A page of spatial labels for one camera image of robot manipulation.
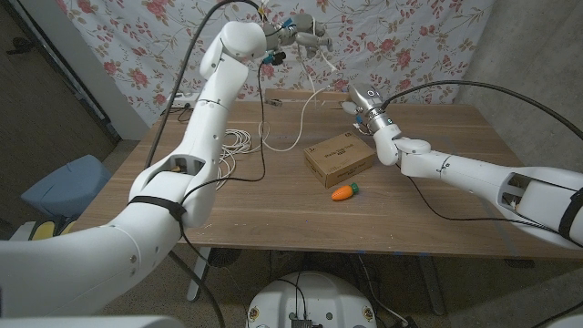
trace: floral fabric backdrop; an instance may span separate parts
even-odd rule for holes
[[[202,17],[217,1],[55,0],[87,41],[129,104],[149,124],[166,106],[184,53]],[[323,52],[338,74],[318,55],[306,59],[316,88],[336,81],[368,82],[385,95],[439,79],[460,79],[468,68],[495,0],[272,0],[265,6],[271,22],[295,13],[325,23],[334,50]],[[204,84],[199,62],[204,49],[230,20],[259,21],[246,4],[227,5],[204,27],[190,57],[182,90]],[[262,86],[311,88],[297,48],[285,49],[278,67],[263,66]],[[247,63],[257,71],[257,63]],[[256,75],[250,72],[239,99],[257,100]],[[405,101],[451,103],[457,87],[432,87]]]

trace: small brown box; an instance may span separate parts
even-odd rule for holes
[[[370,168],[374,150],[352,132],[303,150],[306,165],[327,189]]]

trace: blue chair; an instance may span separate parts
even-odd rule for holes
[[[99,159],[86,155],[42,178],[20,198],[53,221],[57,235],[83,213],[110,178]]]

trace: toy carrot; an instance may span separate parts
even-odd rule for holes
[[[358,186],[356,183],[353,183],[350,186],[342,186],[332,194],[332,200],[346,200],[357,192]]]

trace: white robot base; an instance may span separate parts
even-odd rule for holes
[[[296,282],[302,292],[296,292]],[[373,307],[366,297],[350,283],[324,272],[301,272],[299,280],[298,272],[291,273],[270,283],[251,302],[249,327],[292,327],[296,311],[298,319],[304,319],[305,314],[312,322],[294,326],[376,327]]]

